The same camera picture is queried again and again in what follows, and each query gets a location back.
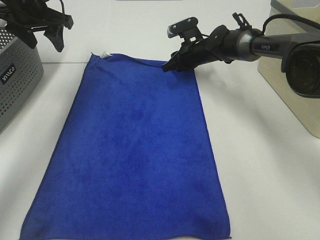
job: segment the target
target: beige box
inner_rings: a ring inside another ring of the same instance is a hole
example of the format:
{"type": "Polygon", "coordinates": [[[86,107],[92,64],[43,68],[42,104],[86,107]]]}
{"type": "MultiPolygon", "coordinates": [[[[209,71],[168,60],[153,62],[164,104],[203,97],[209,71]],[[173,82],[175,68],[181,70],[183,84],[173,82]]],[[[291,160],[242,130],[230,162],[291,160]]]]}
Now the beige box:
{"type": "MultiPolygon", "coordinates": [[[[320,23],[320,0],[271,0],[270,16],[295,14],[320,23]]],[[[275,19],[267,25],[265,35],[280,35],[318,31],[304,23],[275,19]]],[[[258,71],[291,109],[304,127],[320,138],[320,99],[305,98],[289,87],[286,74],[281,72],[281,59],[261,57],[258,71]]]]}

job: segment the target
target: white tabletop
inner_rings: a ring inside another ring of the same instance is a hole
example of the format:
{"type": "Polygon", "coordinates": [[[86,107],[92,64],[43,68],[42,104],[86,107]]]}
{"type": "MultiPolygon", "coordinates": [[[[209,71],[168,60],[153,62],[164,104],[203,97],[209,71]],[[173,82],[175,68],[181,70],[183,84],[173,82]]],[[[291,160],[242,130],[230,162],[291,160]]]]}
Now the white tabletop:
{"type": "MultiPolygon", "coordinates": [[[[49,1],[59,9],[59,1],[49,1]]],[[[0,240],[17,240],[91,52],[168,60],[180,38],[167,26],[197,17],[205,34],[237,28],[233,12],[261,28],[268,0],[65,0],[74,19],[65,49],[37,34],[44,76],[0,134],[0,240]]],[[[258,62],[195,69],[234,240],[318,240],[320,139],[257,71],[258,62]]]]}

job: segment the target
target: robotic arm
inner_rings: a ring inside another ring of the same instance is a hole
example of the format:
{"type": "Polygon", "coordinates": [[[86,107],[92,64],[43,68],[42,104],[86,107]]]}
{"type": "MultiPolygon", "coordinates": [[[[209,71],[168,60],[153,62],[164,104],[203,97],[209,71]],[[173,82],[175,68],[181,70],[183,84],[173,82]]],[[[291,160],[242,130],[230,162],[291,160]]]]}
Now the robotic arm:
{"type": "Polygon", "coordinates": [[[162,65],[163,71],[184,71],[214,61],[230,64],[234,60],[252,62],[261,56],[277,58],[282,59],[281,71],[286,73],[290,87],[298,95],[320,98],[320,32],[264,36],[267,24],[277,18],[300,21],[317,29],[320,24],[299,16],[279,14],[268,18],[260,31],[253,29],[241,13],[232,16],[239,29],[228,30],[221,25],[209,36],[199,31],[195,17],[169,26],[168,37],[179,35],[184,42],[162,65]]]}
{"type": "Polygon", "coordinates": [[[44,31],[44,35],[52,42],[58,52],[64,48],[64,27],[71,29],[74,22],[65,14],[62,0],[62,13],[49,8],[49,0],[0,0],[0,19],[7,22],[5,30],[20,38],[34,49],[37,39],[34,32],[44,31]]]}

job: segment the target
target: gray perforated basket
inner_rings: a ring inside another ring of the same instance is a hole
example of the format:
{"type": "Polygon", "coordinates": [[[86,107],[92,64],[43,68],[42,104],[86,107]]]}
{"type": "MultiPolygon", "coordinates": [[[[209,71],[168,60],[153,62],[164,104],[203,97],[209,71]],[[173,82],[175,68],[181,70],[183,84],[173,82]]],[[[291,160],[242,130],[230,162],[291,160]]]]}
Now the gray perforated basket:
{"type": "Polygon", "coordinates": [[[0,132],[26,102],[43,74],[37,48],[29,48],[0,27],[0,132]]]}

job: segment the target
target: blue towel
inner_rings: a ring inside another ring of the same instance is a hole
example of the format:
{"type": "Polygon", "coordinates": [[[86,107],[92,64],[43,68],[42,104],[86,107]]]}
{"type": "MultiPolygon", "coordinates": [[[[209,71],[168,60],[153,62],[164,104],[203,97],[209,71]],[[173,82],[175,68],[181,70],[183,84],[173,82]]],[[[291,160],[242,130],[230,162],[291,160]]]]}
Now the blue towel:
{"type": "Polygon", "coordinates": [[[161,64],[91,56],[20,240],[230,237],[195,73],[161,64]]]}

